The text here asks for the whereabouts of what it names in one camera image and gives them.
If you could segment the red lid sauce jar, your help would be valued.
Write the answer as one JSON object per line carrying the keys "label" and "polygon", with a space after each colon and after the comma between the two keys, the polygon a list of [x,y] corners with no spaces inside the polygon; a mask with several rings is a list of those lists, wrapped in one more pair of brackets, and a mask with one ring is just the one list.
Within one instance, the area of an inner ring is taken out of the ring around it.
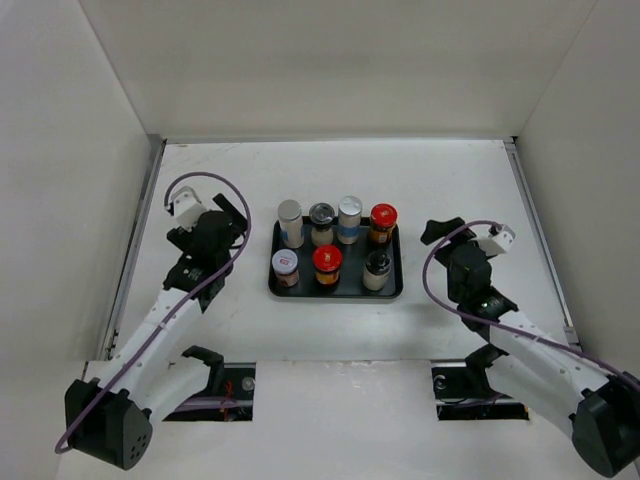
{"label": "red lid sauce jar", "polygon": [[335,245],[321,245],[312,254],[314,279],[322,290],[335,288],[341,278],[343,254]]}
{"label": "red lid sauce jar", "polygon": [[370,212],[368,239],[372,245],[383,246],[391,242],[397,225],[398,212],[388,203],[374,205]]}

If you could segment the black cap small bottle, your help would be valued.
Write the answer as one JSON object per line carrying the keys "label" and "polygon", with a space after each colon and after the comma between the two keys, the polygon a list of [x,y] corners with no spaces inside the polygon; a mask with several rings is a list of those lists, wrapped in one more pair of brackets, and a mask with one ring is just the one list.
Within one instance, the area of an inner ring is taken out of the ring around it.
{"label": "black cap small bottle", "polygon": [[365,260],[362,283],[369,291],[382,290],[389,278],[392,267],[391,256],[383,250],[373,251]]}

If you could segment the silver lid salt jar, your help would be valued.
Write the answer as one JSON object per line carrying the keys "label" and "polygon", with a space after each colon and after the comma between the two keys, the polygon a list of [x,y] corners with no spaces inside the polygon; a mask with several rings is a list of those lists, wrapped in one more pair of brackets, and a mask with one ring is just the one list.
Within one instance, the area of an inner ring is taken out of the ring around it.
{"label": "silver lid salt jar", "polygon": [[287,199],[277,209],[281,239],[289,249],[298,249],[304,244],[304,230],[301,205]]}

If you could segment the white lid small spice jar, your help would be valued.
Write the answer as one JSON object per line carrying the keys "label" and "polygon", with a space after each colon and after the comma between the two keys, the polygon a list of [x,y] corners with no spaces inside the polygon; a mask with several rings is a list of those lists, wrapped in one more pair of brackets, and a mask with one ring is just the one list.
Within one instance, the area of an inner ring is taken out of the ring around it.
{"label": "white lid small spice jar", "polygon": [[283,287],[291,288],[299,282],[299,260],[293,250],[277,250],[272,255],[271,267],[277,282]]}

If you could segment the white cap blue label bottle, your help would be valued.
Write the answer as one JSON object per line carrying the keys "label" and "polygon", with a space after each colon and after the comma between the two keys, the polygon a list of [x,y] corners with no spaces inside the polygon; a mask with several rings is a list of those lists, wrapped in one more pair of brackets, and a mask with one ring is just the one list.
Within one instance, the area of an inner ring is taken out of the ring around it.
{"label": "white cap blue label bottle", "polygon": [[355,196],[345,196],[338,204],[337,237],[344,245],[354,244],[359,236],[362,202]]}

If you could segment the clear lid pepper shaker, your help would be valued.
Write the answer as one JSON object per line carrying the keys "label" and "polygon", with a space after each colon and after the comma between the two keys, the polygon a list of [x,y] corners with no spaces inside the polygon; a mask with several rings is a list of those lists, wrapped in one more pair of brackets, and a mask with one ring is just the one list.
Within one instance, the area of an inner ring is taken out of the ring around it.
{"label": "clear lid pepper shaker", "polygon": [[311,241],[315,247],[330,245],[333,243],[334,217],[334,208],[328,203],[316,203],[310,208],[309,219],[312,224]]}

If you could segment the red lid sauce jar front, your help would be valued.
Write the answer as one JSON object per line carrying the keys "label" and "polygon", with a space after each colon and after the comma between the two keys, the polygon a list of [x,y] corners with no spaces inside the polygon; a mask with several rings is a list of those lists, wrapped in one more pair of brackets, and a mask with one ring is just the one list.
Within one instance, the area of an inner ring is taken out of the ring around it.
{"label": "red lid sauce jar front", "polygon": [[341,278],[343,254],[335,245],[321,245],[312,254],[314,279],[322,290],[335,288]]}

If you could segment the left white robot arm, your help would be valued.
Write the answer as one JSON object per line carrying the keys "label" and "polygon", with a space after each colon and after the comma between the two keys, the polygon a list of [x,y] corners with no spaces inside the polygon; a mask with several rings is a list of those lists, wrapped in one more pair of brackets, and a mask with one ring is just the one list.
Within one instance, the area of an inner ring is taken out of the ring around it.
{"label": "left white robot arm", "polygon": [[177,227],[167,234],[180,251],[149,313],[126,345],[91,380],[74,381],[64,396],[66,431],[54,450],[83,452],[121,470],[133,468],[149,447],[156,425],[194,394],[214,398],[224,387],[224,358],[191,346],[169,357],[225,286],[246,247],[250,214],[217,194],[215,209],[184,187],[169,212]]}

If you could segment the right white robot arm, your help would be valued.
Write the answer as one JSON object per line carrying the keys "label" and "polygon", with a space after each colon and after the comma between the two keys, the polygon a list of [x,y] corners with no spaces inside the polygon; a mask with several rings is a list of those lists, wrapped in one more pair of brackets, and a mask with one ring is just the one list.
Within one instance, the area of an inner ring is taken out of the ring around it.
{"label": "right white robot arm", "polygon": [[593,355],[558,343],[492,284],[493,258],[512,247],[505,224],[461,218],[427,222],[421,236],[432,249],[427,264],[446,270],[445,300],[427,296],[458,316],[485,346],[465,362],[464,384],[473,394],[491,391],[533,409],[571,441],[593,471],[613,478],[639,458],[639,380]]}

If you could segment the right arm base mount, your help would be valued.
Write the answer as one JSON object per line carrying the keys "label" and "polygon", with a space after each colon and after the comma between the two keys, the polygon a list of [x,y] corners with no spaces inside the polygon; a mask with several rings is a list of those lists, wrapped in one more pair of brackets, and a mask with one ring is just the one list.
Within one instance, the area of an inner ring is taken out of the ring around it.
{"label": "right arm base mount", "polygon": [[528,421],[529,411],[521,403],[489,386],[486,370],[502,352],[486,345],[464,360],[431,364],[436,415],[440,421]]}

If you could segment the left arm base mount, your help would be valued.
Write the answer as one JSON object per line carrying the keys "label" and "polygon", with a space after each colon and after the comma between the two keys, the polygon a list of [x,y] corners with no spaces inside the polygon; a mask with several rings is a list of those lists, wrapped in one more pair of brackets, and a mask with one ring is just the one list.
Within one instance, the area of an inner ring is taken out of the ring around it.
{"label": "left arm base mount", "polygon": [[221,354],[200,346],[189,347],[182,356],[207,366],[207,383],[168,415],[165,422],[253,420],[255,363],[227,363]]}

